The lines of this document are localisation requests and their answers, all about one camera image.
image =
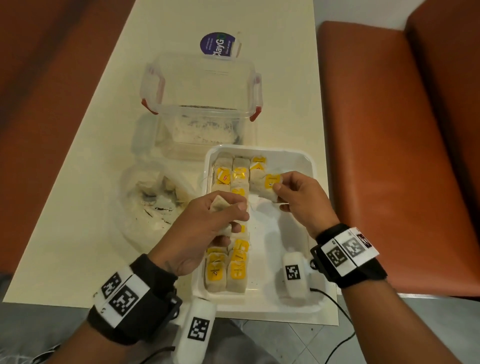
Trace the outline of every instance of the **wrist-mounted device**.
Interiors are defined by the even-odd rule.
[[[110,341],[133,345],[146,340],[179,314],[177,276],[156,266],[146,254],[111,276],[93,295],[87,322]]]
[[[317,236],[310,252],[312,267],[328,281],[347,288],[364,280],[383,280],[387,273],[375,258],[378,251],[357,228],[337,224]]]

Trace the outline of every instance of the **person's left hand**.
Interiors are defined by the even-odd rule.
[[[209,211],[217,195],[232,205],[223,211]],[[240,232],[240,225],[233,220],[247,221],[249,218],[247,200],[239,194],[216,191],[198,197],[190,201],[148,257],[162,269],[185,276],[200,265],[208,246],[230,244],[230,238],[216,236],[222,228],[231,224],[232,232]]]

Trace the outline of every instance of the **white tray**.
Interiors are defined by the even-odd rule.
[[[204,166],[203,193],[211,190],[213,163],[220,152],[238,157],[255,155],[267,157],[267,169],[275,173],[297,170],[316,178],[315,163],[307,154],[297,150],[262,148],[253,146],[215,146],[207,153]],[[291,214],[280,211],[258,195],[250,193],[248,231],[250,232],[248,285],[245,293],[210,293],[204,285],[204,262],[193,272],[192,292],[217,304],[221,312],[281,312],[312,313],[319,311],[322,295],[312,295],[309,300],[288,297],[283,280],[282,257],[286,252],[300,251],[309,260],[310,248],[316,245],[306,229]],[[311,275],[311,287],[325,289],[321,274]]]

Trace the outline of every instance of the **black cable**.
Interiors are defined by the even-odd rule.
[[[175,350],[175,346],[167,346],[165,348],[158,349],[157,351],[153,352],[150,356],[147,356],[143,359],[139,364],[145,364],[150,359],[152,359],[155,355],[160,354],[161,352],[172,352]]]
[[[345,317],[347,318],[348,321],[350,321],[350,323],[353,325],[353,322],[352,322],[352,319],[350,318],[350,316],[348,316],[348,314],[345,312],[345,310],[338,304],[337,301],[335,301],[332,297],[330,297],[330,295],[328,295],[327,293],[323,292],[322,290],[318,290],[316,288],[310,288],[310,290],[312,292],[319,292],[321,294],[323,294],[324,296],[328,297],[333,303],[335,303],[335,305],[338,307],[338,309],[340,311],[342,311],[342,313],[345,315]],[[327,360],[325,360],[325,364],[328,363],[328,361],[330,360],[330,358],[332,357],[333,353],[335,353],[335,351],[345,342],[347,342],[348,340],[350,340],[352,337],[355,336],[355,331],[353,332],[353,334],[351,334],[349,337],[347,337],[345,340],[341,341],[337,346],[335,346],[335,348],[332,350],[332,352],[330,353],[330,355],[328,356]]]

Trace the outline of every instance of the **white sensor device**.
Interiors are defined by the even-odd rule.
[[[285,253],[283,276],[287,293],[291,298],[308,299],[310,296],[309,274],[312,269],[301,252]]]
[[[198,297],[193,299],[183,326],[173,341],[174,364],[201,364],[204,361],[215,314],[215,303]]]

